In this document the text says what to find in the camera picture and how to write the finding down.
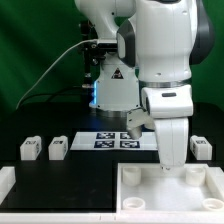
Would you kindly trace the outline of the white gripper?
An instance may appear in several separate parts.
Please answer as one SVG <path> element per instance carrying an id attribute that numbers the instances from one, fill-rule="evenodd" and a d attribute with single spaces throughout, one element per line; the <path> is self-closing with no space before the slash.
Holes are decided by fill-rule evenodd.
<path id="1" fill-rule="evenodd" d="M 183 166 L 187 156 L 188 118 L 193 115 L 191 86 L 144 87 L 141 100 L 153 120 L 161 166 Z"/>

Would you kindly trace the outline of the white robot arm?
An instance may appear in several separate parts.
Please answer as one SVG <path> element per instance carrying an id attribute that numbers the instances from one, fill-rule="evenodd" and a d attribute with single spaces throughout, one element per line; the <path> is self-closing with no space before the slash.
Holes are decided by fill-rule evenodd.
<path id="1" fill-rule="evenodd" d="M 100 76 L 91 109 L 125 113 L 138 139 L 153 129 L 164 168 L 182 166 L 193 114 L 192 64 L 214 43 L 203 0 L 74 0 L 96 30 Z"/>

